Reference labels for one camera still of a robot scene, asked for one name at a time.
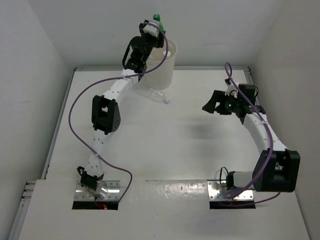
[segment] plastic bottle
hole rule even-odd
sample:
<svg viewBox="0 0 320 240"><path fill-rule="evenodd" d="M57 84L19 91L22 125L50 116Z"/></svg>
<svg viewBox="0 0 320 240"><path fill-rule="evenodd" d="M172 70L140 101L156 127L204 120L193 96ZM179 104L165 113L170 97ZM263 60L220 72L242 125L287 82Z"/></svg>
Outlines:
<svg viewBox="0 0 320 240"><path fill-rule="evenodd" d="M133 86L133 91L147 99L150 99L156 103L164 103L168 104L170 102L170 98L166 96L166 94L161 90L154 90L149 87L146 82L138 82Z"/></svg>

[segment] white floor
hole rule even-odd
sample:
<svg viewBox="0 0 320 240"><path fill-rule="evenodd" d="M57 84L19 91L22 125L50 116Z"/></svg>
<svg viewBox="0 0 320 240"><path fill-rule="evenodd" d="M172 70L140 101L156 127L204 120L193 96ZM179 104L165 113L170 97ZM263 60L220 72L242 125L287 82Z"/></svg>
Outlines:
<svg viewBox="0 0 320 240"><path fill-rule="evenodd" d="M283 193L257 209L209 209L206 180L217 178L222 166L252 171L259 158L254 141L235 115L202 111L214 90L226 89L223 70L176 70L165 90L171 97L169 105L128 94L119 106L120 128L105 144L103 156L133 173L132 187L118 211L71 210L80 179L76 168L86 164L90 151L69 130L70 106L90 83L119 74L75 73L47 178L36 183L20 240L308 239L294 193ZM246 83L242 70L235 70L233 77ZM92 98L111 84L93 87L74 108L74 129L89 144ZM107 166L105 172L105 179L121 180L123 191L128 174ZM270 196L255 194L256 200Z"/></svg>

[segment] metal base plate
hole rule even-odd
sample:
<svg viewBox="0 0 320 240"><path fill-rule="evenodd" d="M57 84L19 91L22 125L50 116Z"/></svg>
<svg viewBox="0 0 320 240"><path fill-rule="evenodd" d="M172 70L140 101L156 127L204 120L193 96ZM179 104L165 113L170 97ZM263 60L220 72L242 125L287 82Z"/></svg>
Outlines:
<svg viewBox="0 0 320 240"><path fill-rule="evenodd" d="M226 185L226 181L221 181L222 185ZM227 188L222 186L219 180L208 180L208 193L210 209L255 209L255 198L252 190L246 190L239 196L235 197L232 201L227 201L224 195L228 192Z"/></svg>
<svg viewBox="0 0 320 240"><path fill-rule="evenodd" d="M106 206L108 210L118 210L120 181L99 181L103 187L97 192L88 189L78 181L73 198L72 209L100 209Z"/></svg>

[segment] gray wall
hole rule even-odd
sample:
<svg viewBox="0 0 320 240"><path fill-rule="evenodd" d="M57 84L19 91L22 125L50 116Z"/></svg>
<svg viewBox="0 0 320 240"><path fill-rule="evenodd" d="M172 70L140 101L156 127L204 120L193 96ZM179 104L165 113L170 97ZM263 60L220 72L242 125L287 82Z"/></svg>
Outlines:
<svg viewBox="0 0 320 240"><path fill-rule="evenodd" d="M312 239L320 239L320 2L286 0L254 63L268 119L301 155L296 194Z"/></svg>
<svg viewBox="0 0 320 240"><path fill-rule="evenodd" d="M70 72L27 0L0 2L0 240L41 176Z"/></svg>
<svg viewBox="0 0 320 240"><path fill-rule="evenodd" d="M144 19L159 13L177 65L253 62L283 0L29 0L69 67L121 64Z"/></svg>

